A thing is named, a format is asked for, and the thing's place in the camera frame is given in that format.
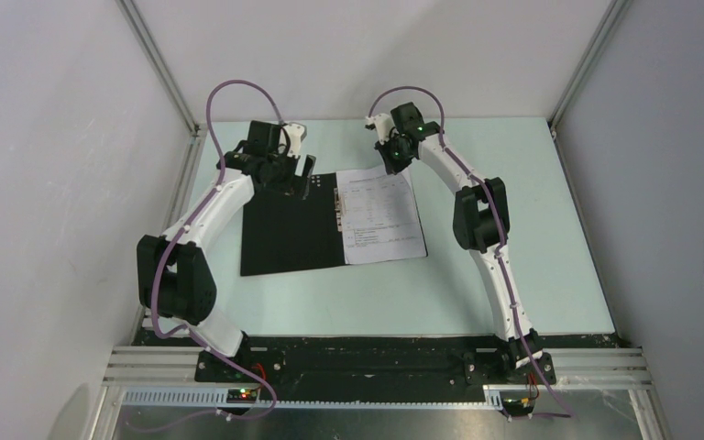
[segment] metal grate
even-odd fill
[[[227,388],[166,388],[132,387],[126,392],[123,405],[175,406],[200,408],[233,408],[253,406],[251,403],[227,403]],[[348,410],[497,410],[502,408],[501,394],[486,390],[487,401],[470,402],[365,402],[365,401],[278,401],[278,408],[348,409]],[[254,406],[269,406],[270,401],[258,401]]]

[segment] white paper sheet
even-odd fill
[[[382,165],[335,176],[348,264],[427,256],[408,170],[389,176]]]

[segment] wall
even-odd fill
[[[558,128],[612,314],[704,437],[704,2],[634,2]]]
[[[265,87],[293,119],[362,118],[377,94],[405,83],[431,89],[451,116],[549,116],[609,2],[137,3],[203,120],[209,91],[233,78]],[[224,95],[213,120],[273,117],[257,92]],[[432,102],[414,99],[435,116]]]
[[[116,2],[0,1],[0,438],[80,431],[187,140]]]

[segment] purple cable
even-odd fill
[[[274,102],[273,98],[271,98],[271,95],[266,92],[265,89],[260,87],[259,85],[245,81],[245,80],[230,80],[226,82],[222,82],[221,84],[217,85],[210,93],[209,93],[209,98],[206,100],[206,126],[209,129],[209,135],[212,137],[212,141],[214,142],[214,149],[217,150],[217,155],[220,157],[220,173],[217,175],[217,180],[215,181],[215,185],[219,185],[223,182],[224,177],[226,176],[226,158],[223,155],[223,149],[220,147],[220,142],[217,140],[217,135],[215,134],[215,127],[212,125],[212,102],[215,99],[215,95],[217,92],[219,92],[221,89],[224,87],[227,87],[228,85],[232,84],[244,84],[248,85],[250,87],[253,87],[257,89],[259,92],[264,94],[266,98],[269,100],[269,103],[271,104],[271,107],[274,109],[274,112],[277,115],[277,119],[279,120],[280,124],[284,123],[284,119],[281,117],[281,113],[279,111],[279,108],[277,107],[276,103]],[[204,210],[204,208],[212,201],[212,199],[215,198],[215,196],[218,194],[217,191],[212,189],[206,196],[201,200],[200,203],[198,203],[198,206],[192,211],[192,213],[187,217],[187,220],[185,220],[184,225],[182,226],[189,226],[193,223],[196,217]],[[190,337],[192,338],[193,341],[195,341],[199,346],[203,347],[204,349],[210,351],[213,355],[215,355],[217,358],[225,362],[228,366],[230,366],[233,369],[236,369],[250,378],[256,380],[259,382],[263,387],[266,388],[266,390],[269,391],[271,394],[271,404],[270,406],[266,409],[265,412],[261,412],[255,415],[235,415],[231,414],[229,412],[224,412],[222,410],[219,410],[221,413],[225,413],[226,416],[238,419],[238,420],[255,420],[260,417],[263,417],[273,411],[274,407],[276,407],[277,404],[277,393],[274,391],[273,387],[265,381],[262,377],[255,375],[251,371],[246,370],[245,368],[242,368],[239,366],[236,362],[230,360],[227,358],[225,355],[220,353],[219,351],[211,348],[206,341],[204,341],[203,338],[201,338],[199,335],[197,335],[193,330],[189,329],[187,325],[182,324],[178,325],[177,327],[171,329],[168,333],[163,333],[163,331],[160,330],[160,321],[158,317],[158,294],[160,292],[160,280],[163,277],[163,269],[166,267],[166,264],[169,261],[169,255],[171,252],[174,250],[174,248],[177,246],[177,242],[179,242],[180,237],[185,233],[184,227],[181,227],[179,231],[177,231],[177,234],[171,239],[169,242],[169,245],[166,247],[166,250],[163,251],[163,254],[160,256],[160,260],[158,262],[158,268],[155,270],[155,279],[152,282],[152,293],[150,295],[150,302],[149,302],[149,309],[151,311],[151,321],[152,321],[152,327],[155,332],[155,335],[158,336],[160,339],[166,339],[168,337],[171,337],[175,335],[177,332],[188,329],[190,332]],[[181,424],[185,421],[188,421],[190,419],[194,419],[195,417],[201,416],[201,415],[206,415],[206,414],[212,414],[212,413],[217,413],[217,409],[214,410],[201,410],[199,412],[193,412],[190,413],[184,417],[182,417],[179,420],[176,420],[174,422],[168,423],[163,426],[159,426],[156,428],[137,428],[135,426],[131,426],[129,424],[129,421],[126,422],[126,425],[131,428],[134,431],[140,432],[140,433],[157,433],[161,431],[165,431],[167,429],[171,429],[173,426],[176,426],[177,424]]]
[[[452,160],[457,164],[457,166],[460,167],[461,170],[474,182],[476,182],[479,186],[481,186],[481,190],[484,192],[484,195],[487,197],[489,209],[492,211],[492,218],[495,220],[495,227],[498,229],[498,237],[500,238],[500,243],[498,244],[498,247],[495,249],[495,259],[498,260],[498,263],[500,264],[500,268],[502,270],[503,274],[503,279],[506,282],[506,290],[509,291],[509,300],[511,302],[511,311],[514,316],[514,329],[517,332],[517,337],[520,339],[523,339],[523,330],[522,330],[522,325],[520,324],[520,318],[519,318],[519,312],[517,310],[517,302],[514,299],[514,290],[512,287],[512,282],[509,280],[509,274],[506,271],[506,266],[504,265],[503,258],[501,257],[501,249],[506,246],[507,239],[506,239],[506,233],[503,229],[503,223],[501,222],[501,218],[498,215],[498,208],[495,206],[495,202],[492,200],[492,194],[490,194],[490,190],[487,188],[487,185],[484,184],[484,182],[477,177],[476,175],[471,173],[471,170],[466,166],[465,163],[463,163],[462,160],[460,160],[460,157],[455,154],[454,151],[446,147],[446,143],[444,142],[444,107],[441,105],[441,101],[438,100],[438,98],[431,93],[428,90],[425,90],[422,87],[414,87],[411,85],[403,85],[400,87],[394,87],[392,89],[389,89],[387,92],[382,93],[379,95],[379,97],[374,101],[374,104],[371,106],[371,109],[368,111],[368,117],[371,117],[374,113],[374,108],[376,107],[376,104],[380,101],[381,98],[384,96],[391,94],[392,92],[397,92],[399,90],[416,90],[418,92],[422,92],[424,94],[427,94],[433,100],[435,103],[438,105],[438,111],[439,114],[441,115],[441,124],[438,130],[438,143],[441,145],[441,148],[444,150],[444,152],[452,158]],[[549,384],[549,382],[546,380],[546,377],[544,376],[543,371],[541,371],[541,368],[538,366],[538,364],[535,362],[535,359],[533,358],[533,353],[531,352],[530,348],[527,346],[526,343],[522,344],[524,347],[525,353],[527,353],[527,357],[530,359],[531,365],[533,365],[533,369],[535,372],[538,374],[538,377],[541,379],[541,382],[546,386],[546,389],[549,391],[549,394],[552,396],[553,399],[559,404],[563,410],[567,414],[558,414],[554,412],[539,412],[536,414],[533,414],[533,417],[563,417],[563,418],[569,418],[569,417],[576,417],[576,414],[573,412],[571,407],[563,401],[562,398],[560,398],[559,395],[555,392],[555,390],[552,389],[552,386]]]
[[[441,148],[445,147],[446,145],[444,143],[444,106],[441,105],[441,101],[438,100],[438,98],[433,94],[433,92],[422,87],[416,87],[413,85],[402,85],[400,87],[393,87],[389,89],[387,92],[380,94],[376,101],[374,101],[374,104],[371,105],[371,109],[368,110],[368,117],[372,117],[374,115],[374,109],[376,108],[376,104],[379,103],[381,98],[393,92],[398,92],[399,90],[416,90],[417,92],[422,92],[433,98],[435,104],[438,105],[438,114],[441,116],[441,124],[439,124],[438,130],[438,143],[441,145]]]

